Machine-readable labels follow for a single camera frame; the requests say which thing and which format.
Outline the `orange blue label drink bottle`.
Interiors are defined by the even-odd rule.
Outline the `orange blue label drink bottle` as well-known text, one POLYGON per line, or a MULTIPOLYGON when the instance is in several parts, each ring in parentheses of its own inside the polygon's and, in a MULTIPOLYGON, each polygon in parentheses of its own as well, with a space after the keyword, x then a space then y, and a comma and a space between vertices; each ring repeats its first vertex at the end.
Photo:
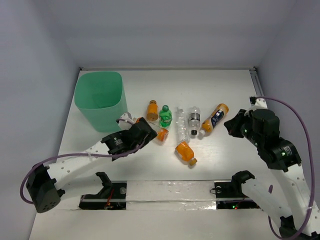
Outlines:
POLYGON ((199 130, 199 137, 203 138, 210 135, 217 124, 227 115, 228 112, 229 107, 224 103, 220 103, 211 115, 202 122, 199 130))

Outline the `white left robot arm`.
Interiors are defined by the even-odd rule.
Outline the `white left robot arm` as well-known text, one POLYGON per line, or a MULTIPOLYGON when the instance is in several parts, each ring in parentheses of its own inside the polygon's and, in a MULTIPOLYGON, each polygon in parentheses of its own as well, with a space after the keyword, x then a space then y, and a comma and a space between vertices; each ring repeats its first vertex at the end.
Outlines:
POLYGON ((108 199, 114 193, 113 183, 104 171, 91 176, 85 173, 94 168, 136 153, 157 137, 157 132, 141 117, 137 122, 126 120, 128 129, 111 133, 80 153, 60 155, 61 161, 46 159, 32 167, 22 182, 37 213, 55 208, 61 201, 93 196, 108 199))

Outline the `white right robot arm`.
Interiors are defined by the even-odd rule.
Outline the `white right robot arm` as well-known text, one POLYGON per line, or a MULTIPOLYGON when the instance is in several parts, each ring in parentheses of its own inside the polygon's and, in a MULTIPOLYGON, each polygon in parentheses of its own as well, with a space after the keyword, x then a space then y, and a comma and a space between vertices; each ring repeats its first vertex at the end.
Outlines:
POLYGON ((228 134, 251 142, 258 156, 271 171, 287 203, 280 203, 248 170, 234 174, 230 190, 235 196, 253 200, 275 223, 279 239, 318 240, 320 209, 315 201, 315 187, 308 186, 297 148, 280 137, 280 120, 267 108, 240 109, 224 123, 228 134))

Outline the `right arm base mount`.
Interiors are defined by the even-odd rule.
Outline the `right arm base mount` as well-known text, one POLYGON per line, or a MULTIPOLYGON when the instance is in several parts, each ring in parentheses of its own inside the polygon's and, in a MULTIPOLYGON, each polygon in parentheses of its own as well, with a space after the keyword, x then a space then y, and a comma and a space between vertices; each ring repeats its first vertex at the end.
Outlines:
POLYGON ((260 207, 242 192, 242 184, 255 176, 248 170, 235 173, 230 181, 219 181, 209 191, 216 197, 218 210, 259 209, 260 207))

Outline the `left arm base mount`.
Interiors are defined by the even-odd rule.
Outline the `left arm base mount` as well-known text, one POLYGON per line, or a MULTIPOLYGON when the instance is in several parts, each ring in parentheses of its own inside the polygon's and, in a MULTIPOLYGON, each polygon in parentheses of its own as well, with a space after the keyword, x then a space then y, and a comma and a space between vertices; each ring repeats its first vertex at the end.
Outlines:
POLYGON ((125 210, 127 208, 127 182, 111 181, 105 172, 95 174, 100 178, 102 188, 97 194, 82 195, 81 210, 125 210))

